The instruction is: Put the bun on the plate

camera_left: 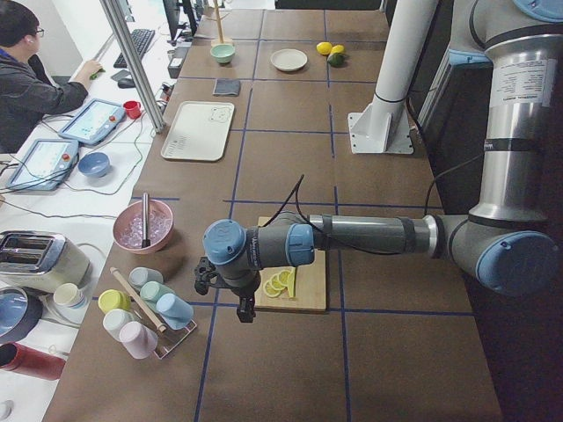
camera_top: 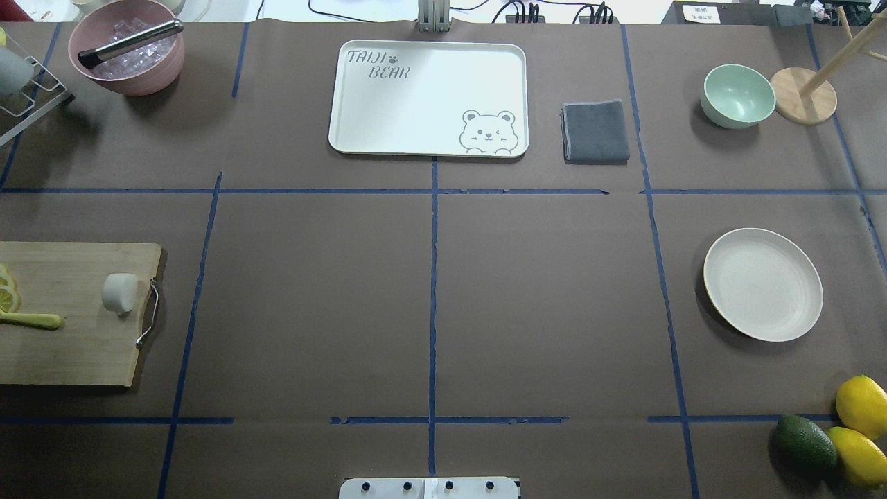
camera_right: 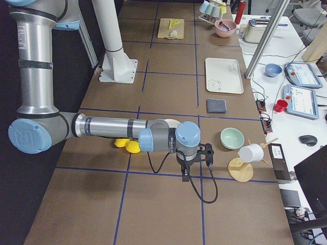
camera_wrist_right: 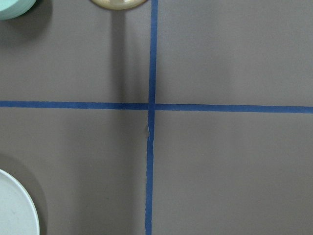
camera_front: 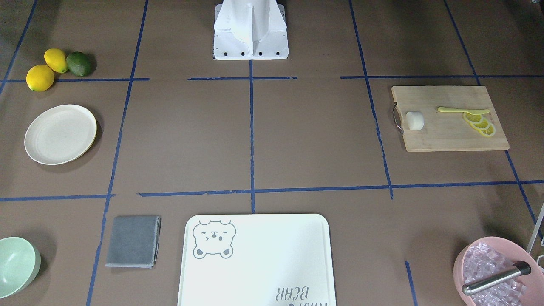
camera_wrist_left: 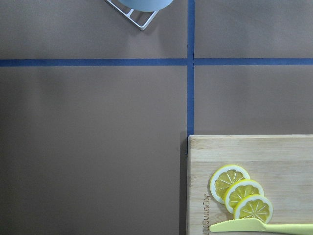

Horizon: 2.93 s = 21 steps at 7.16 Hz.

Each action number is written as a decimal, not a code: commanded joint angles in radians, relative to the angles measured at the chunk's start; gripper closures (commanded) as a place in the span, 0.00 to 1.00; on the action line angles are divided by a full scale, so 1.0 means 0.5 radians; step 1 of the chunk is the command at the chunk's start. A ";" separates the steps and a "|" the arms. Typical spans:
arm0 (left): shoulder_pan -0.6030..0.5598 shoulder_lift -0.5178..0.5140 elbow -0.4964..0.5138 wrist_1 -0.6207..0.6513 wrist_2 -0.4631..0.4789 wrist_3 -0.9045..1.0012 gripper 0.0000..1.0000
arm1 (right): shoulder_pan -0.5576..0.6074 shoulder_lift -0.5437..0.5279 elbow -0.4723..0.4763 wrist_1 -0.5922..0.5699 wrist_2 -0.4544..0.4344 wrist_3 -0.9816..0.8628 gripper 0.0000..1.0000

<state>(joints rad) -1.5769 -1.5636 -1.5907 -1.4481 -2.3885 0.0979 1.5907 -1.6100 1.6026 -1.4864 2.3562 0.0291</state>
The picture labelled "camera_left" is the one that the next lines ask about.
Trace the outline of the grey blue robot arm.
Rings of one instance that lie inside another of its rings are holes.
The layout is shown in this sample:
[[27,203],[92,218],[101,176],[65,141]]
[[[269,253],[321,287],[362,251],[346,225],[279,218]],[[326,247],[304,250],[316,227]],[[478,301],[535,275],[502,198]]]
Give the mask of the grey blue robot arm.
[[543,227],[537,196],[545,123],[562,62],[559,1],[457,1],[450,63],[493,66],[478,204],[467,215],[420,219],[303,215],[280,211],[261,227],[211,224],[194,270],[200,295],[229,289],[240,321],[255,316],[260,271],[308,265],[315,251],[446,258],[501,295],[534,292],[557,273],[559,248]]

